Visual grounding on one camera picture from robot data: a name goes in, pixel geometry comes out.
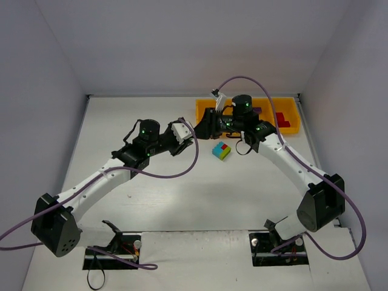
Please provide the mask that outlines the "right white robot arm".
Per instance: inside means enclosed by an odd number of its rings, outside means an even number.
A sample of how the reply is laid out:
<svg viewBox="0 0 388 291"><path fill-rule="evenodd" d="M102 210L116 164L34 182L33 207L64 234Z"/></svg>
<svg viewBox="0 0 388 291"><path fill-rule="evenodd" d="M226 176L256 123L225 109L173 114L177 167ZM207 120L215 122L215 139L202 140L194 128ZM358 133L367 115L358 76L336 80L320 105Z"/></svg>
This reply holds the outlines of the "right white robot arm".
<svg viewBox="0 0 388 291"><path fill-rule="evenodd" d="M266 222L266 227L283 241L306 231L317 232L345 211L344 180L337 174L329 176L314 167L306 168L307 161L298 153L290 154L282 135L274 123L262 120L254 111L252 97L237 95L228 108L226 96L217 90L212 92L214 107L204 110L195 127L199 139L218 139L222 134L238 133L250 151L273 162L302 194L298 208L279 222Z"/></svg>

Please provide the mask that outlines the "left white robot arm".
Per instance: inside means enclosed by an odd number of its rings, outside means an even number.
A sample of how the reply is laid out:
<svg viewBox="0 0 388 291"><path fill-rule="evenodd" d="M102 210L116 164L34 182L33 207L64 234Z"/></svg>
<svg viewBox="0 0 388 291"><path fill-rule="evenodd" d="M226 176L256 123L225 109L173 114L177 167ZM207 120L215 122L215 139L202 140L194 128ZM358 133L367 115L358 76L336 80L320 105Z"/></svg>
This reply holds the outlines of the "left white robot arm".
<svg viewBox="0 0 388 291"><path fill-rule="evenodd" d="M164 133L153 119L139 119L134 128L138 135L132 141L125 136L123 147L94 174L68 191L45 193L37 200L31 232L56 257L67 255L80 242L83 231L78 223L85 213L118 186L144 174L151 157L164 152L176 156L198 143L184 118L170 122Z"/></svg>

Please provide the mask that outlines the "yellow divided container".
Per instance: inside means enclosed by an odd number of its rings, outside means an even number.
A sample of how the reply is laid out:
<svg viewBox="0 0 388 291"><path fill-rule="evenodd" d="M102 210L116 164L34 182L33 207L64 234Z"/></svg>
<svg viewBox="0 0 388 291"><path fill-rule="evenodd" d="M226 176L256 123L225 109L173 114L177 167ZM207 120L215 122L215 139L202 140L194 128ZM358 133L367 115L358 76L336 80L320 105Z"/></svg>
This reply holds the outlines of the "yellow divided container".
<svg viewBox="0 0 388 291"><path fill-rule="evenodd" d="M273 98L275 105L275 113L282 112L284 119L290 122L289 128L280 128L282 135L295 135L299 132L301 119L296 107L296 102L293 98ZM261 107L262 113L259 114L259 118L265 121L271 122L273 125L274 117L270 102L267 98L252 98L252 105L254 107ZM216 102L213 99L197 99L196 100L196 123L199 123L202 119L205 108L215 107Z"/></svg>

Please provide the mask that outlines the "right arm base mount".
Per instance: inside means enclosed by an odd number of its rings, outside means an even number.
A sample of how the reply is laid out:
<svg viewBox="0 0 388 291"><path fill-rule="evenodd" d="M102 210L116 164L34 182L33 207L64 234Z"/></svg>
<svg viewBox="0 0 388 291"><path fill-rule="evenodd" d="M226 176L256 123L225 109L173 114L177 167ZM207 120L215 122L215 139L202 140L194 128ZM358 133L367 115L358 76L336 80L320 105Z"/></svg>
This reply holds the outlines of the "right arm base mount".
<svg viewBox="0 0 388 291"><path fill-rule="evenodd" d="M301 236L278 248L285 241L274 234L268 231L249 232L249 243L254 267L290 267L309 264Z"/></svg>

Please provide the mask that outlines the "small red lego brick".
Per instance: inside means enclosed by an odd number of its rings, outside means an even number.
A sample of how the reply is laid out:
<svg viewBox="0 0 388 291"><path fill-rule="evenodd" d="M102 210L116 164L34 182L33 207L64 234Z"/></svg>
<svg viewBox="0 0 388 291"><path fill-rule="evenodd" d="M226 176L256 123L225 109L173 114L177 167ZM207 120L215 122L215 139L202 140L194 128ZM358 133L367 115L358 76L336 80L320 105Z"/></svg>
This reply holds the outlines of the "small red lego brick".
<svg viewBox="0 0 388 291"><path fill-rule="evenodd" d="M284 122L285 121L284 115L283 115L282 112L276 112L276 118L277 118L278 122Z"/></svg>

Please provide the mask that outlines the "cupcake purple lego piece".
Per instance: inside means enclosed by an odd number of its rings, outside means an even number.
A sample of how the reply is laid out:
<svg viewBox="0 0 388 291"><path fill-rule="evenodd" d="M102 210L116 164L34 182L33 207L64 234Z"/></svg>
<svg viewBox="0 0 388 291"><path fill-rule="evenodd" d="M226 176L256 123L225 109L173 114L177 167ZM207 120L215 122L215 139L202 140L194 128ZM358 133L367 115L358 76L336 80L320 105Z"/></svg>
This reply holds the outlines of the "cupcake purple lego piece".
<svg viewBox="0 0 388 291"><path fill-rule="evenodd" d="M254 108L253 108L253 111L254 111L255 113L257 113L258 115L262 113L261 107L254 107Z"/></svg>

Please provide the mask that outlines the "red two-by-four lego brick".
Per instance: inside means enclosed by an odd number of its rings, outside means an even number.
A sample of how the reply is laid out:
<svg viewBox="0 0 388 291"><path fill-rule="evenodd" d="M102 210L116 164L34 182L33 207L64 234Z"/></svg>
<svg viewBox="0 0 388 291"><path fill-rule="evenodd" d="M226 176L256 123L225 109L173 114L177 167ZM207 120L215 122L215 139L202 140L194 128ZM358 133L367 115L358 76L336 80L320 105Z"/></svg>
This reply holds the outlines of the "red two-by-four lego brick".
<svg viewBox="0 0 388 291"><path fill-rule="evenodd" d="M290 122L286 121L284 119L278 120L278 126L280 128L289 128L290 127Z"/></svg>

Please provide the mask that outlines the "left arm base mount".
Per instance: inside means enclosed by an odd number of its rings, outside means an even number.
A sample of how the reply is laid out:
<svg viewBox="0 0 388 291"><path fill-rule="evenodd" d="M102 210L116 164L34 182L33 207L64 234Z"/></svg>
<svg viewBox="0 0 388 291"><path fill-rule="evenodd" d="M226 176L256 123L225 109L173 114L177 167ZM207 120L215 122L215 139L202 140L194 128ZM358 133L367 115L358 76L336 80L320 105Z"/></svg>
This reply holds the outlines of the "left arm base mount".
<svg viewBox="0 0 388 291"><path fill-rule="evenodd" d="M137 270L141 248L141 232L125 232L119 230L112 222L103 220L102 223L114 233L113 238L105 245L94 245L107 253L111 253L132 265L124 264L111 256L85 250L83 270Z"/></svg>

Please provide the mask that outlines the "multicolor lego block assembly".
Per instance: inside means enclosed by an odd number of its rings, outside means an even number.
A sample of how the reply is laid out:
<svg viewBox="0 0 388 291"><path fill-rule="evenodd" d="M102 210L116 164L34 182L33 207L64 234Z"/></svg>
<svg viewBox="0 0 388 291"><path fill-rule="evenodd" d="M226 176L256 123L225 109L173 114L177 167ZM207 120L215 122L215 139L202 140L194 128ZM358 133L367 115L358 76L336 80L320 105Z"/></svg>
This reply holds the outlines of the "multicolor lego block assembly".
<svg viewBox="0 0 388 291"><path fill-rule="evenodd" d="M231 147L224 142L217 143L212 149L212 155L223 161L231 152Z"/></svg>

